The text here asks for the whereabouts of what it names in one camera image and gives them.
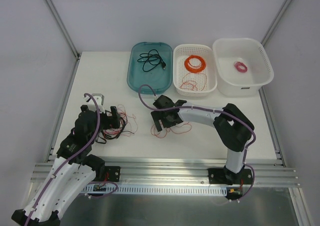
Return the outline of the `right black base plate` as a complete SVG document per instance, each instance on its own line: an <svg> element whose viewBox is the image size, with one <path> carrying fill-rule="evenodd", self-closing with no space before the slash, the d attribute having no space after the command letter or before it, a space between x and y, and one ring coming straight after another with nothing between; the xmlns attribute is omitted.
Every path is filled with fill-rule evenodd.
<svg viewBox="0 0 320 226"><path fill-rule="evenodd" d="M225 185L251 185L253 183L253 173L250 169L242 168L238 173L234 173L227 168L209 168L209 184Z"/></svg>

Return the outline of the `white perforated basket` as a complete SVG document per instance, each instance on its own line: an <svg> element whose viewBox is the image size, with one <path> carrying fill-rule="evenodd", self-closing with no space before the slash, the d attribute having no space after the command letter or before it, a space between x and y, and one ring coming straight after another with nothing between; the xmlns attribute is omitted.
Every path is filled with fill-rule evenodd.
<svg viewBox="0 0 320 226"><path fill-rule="evenodd" d="M218 85L214 54L205 45L178 45L173 51L172 72L174 87L183 96L204 97Z"/></svg>

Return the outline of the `aluminium frame post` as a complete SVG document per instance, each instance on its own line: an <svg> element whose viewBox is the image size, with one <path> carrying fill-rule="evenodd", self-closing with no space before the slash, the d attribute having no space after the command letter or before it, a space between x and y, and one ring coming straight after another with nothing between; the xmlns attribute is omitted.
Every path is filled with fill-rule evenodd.
<svg viewBox="0 0 320 226"><path fill-rule="evenodd" d="M284 17L285 13L291 6L294 0L284 0L282 5L280 6L279 10L277 11L275 17L273 18L270 26L268 27L266 33L264 34L261 44L262 46L266 46L267 43L270 41L271 37L275 33L278 25L280 24L282 18Z"/></svg>
<svg viewBox="0 0 320 226"><path fill-rule="evenodd" d="M79 59L80 57L80 53L78 52L75 44L73 43L73 40L71 39L70 37L70 34L53 2L53 0L44 0L45 4L47 5L49 11L51 12L53 18L54 18L54 21L56 22L63 38L65 39L69 49L71 50L73 56L76 58L76 59Z"/></svg>

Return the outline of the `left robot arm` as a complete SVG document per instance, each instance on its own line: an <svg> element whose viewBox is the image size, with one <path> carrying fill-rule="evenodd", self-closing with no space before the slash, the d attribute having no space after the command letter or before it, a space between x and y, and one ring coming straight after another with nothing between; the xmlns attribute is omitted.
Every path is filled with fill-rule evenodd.
<svg viewBox="0 0 320 226"><path fill-rule="evenodd" d="M101 131L119 128L121 117L115 106L109 111L81 107L74 128L61 142L53 166L34 198L15 210L11 219L20 226L58 226L68 207L90 183L116 184L114 170L92 155L92 144Z"/></svg>

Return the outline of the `aluminium mounting rail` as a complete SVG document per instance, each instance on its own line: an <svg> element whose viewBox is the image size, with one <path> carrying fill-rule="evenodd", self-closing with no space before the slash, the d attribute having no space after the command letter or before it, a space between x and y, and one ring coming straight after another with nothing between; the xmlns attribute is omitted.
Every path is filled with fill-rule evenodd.
<svg viewBox="0 0 320 226"><path fill-rule="evenodd" d="M120 182L141 185L208 185L209 168L221 168L224 159L152 159L104 157L108 166L120 167ZM281 160L248 160L254 168L256 187L299 188L295 168L285 167Z"/></svg>

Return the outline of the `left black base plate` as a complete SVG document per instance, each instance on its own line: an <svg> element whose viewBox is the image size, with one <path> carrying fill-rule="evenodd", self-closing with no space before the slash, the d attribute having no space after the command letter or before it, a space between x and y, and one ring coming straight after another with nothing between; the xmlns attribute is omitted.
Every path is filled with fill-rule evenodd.
<svg viewBox="0 0 320 226"><path fill-rule="evenodd" d="M101 170L101 181L119 182L121 176L120 166L103 166Z"/></svg>

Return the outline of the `left aluminium frame post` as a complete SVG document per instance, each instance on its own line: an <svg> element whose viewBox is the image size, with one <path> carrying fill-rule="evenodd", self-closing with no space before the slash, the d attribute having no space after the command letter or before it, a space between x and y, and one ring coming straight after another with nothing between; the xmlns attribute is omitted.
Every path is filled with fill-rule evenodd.
<svg viewBox="0 0 320 226"><path fill-rule="evenodd" d="M56 22L63 38L65 39L69 49L71 50L73 56L76 58L76 59L79 59L80 57L80 53L78 52L75 44L73 43L73 40L71 39L70 37L70 34L53 2L53 0L44 0L45 4L47 5L49 11L51 12L53 18L54 18L54 21Z"/></svg>

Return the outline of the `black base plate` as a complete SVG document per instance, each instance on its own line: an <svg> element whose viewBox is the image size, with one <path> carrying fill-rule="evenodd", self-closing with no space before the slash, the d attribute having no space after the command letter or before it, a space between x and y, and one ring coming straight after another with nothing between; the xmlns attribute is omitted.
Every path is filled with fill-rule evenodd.
<svg viewBox="0 0 320 226"><path fill-rule="evenodd" d="M120 166L103 166L101 170L101 181L119 182L121 176Z"/></svg>
<svg viewBox="0 0 320 226"><path fill-rule="evenodd" d="M234 173L227 168L209 168L209 184L225 185L251 185L253 183L253 173L250 169L242 168L238 173Z"/></svg>

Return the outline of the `white deep plastic tub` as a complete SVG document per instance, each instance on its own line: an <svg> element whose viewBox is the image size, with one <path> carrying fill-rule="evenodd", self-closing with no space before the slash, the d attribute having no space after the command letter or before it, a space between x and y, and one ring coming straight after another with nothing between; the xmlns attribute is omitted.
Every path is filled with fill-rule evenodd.
<svg viewBox="0 0 320 226"><path fill-rule="evenodd" d="M262 44L251 38L220 38L212 45L217 87L228 97L249 97L274 79Z"/></svg>

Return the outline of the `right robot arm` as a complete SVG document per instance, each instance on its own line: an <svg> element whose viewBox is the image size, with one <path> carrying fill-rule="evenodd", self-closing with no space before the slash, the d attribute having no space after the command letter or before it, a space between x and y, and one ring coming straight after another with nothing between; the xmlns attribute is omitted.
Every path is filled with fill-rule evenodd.
<svg viewBox="0 0 320 226"><path fill-rule="evenodd" d="M213 179L220 184L237 184L245 168L247 149L255 140L253 123L232 103L222 108L208 108L161 95L153 103L152 119L157 131L183 122L213 127L227 147L227 159L222 169L213 170Z"/></svg>

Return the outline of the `teal plastic tray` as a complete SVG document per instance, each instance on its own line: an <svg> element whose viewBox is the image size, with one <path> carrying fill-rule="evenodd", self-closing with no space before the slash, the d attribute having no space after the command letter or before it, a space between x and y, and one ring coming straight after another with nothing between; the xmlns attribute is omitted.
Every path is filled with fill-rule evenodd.
<svg viewBox="0 0 320 226"><path fill-rule="evenodd" d="M162 94L173 81L173 49L163 42L140 42L131 49L127 84L142 94Z"/></svg>

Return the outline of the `right aluminium frame post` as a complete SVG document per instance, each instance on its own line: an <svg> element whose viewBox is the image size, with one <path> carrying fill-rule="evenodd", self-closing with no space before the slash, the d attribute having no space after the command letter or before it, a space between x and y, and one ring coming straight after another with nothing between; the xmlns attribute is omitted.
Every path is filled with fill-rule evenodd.
<svg viewBox="0 0 320 226"><path fill-rule="evenodd" d="M282 18L284 17L285 13L291 6L294 0L284 0L282 5L280 6L279 10L277 11L275 17L273 18L270 26L268 27L266 33L264 34L261 44L262 46L266 46L267 43L270 41L271 37L275 33L278 25L280 24Z"/></svg>

